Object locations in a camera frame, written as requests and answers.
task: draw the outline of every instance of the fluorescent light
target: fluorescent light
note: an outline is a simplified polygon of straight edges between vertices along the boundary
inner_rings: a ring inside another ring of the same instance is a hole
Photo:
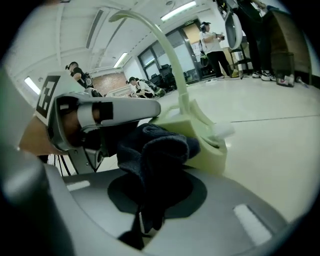
[[[146,64],[145,64],[145,66],[148,66],[151,62],[153,62],[155,60],[155,58],[153,58],[152,60],[149,60]]]
[[[182,5],[179,8],[174,9],[173,11],[171,11],[168,14],[164,15],[161,18],[161,20],[164,22],[164,21],[170,19],[172,16],[174,16],[174,15],[176,15],[178,13],[181,13],[182,11],[184,11],[186,9],[191,8],[191,7],[195,6],[196,4],[197,4],[196,1],[192,1],[192,2],[189,2],[189,3],[185,4],[185,5]]]
[[[114,68],[117,68],[120,64],[120,62],[122,62],[122,60],[127,56],[127,52],[122,53],[121,57],[118,59],[118,61],[115,63],[115,65],[113,66]]]
[[[40,89],[36,84],[31,80],[31,78],[28,76],[26,79],[24,79],[24,82],[36,93],[40,94]]]

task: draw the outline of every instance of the pale green 3d-printed part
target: pale green 3d-printed part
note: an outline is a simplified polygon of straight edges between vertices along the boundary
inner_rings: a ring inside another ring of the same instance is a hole
[[[197,138],[201,151],[197,156],[188,160],[186,165],[213,174],[222,174],[227,157],[225,141],[213,136],[215,124],[201,111],[196,100],[189,101],[184,73],[174,48],[161,29],[139,13],[121,10],[115,13],[109,21],[115,22],[125,18],[141,21],[154,33],[170,60],[179,93],[178,105],[162,110],[160,116],[151,120],[151,123],[170,132]]]

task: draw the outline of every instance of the brick wall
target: brick wall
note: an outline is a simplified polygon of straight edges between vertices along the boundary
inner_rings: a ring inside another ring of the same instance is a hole
[[[126,77],[122,73],[105,74],[93,78],[93,86],[103,96],[109,91],[126,86]]]

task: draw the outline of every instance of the sneaker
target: sneaker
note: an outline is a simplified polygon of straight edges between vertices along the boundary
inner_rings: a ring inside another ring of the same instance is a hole
[[[261,72],[260,71],[254,71],[252,73],[252,78],[261,78]]]
[[[276,81],[275,76],[269,71],[262,71],[261,79],[263,81]]]

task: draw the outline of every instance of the white floor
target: white floor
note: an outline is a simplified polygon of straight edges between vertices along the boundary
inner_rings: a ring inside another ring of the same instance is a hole
[[[226,139],[225,176],[288,221],[305,213],[320,185],[320,90],[244,78],[200,82],[188,91],[212,121],[233,123],[235,134]],[[163,108],[177,104],[178,92],[159,102]],[[115,168],[113,156],[99,171]]]

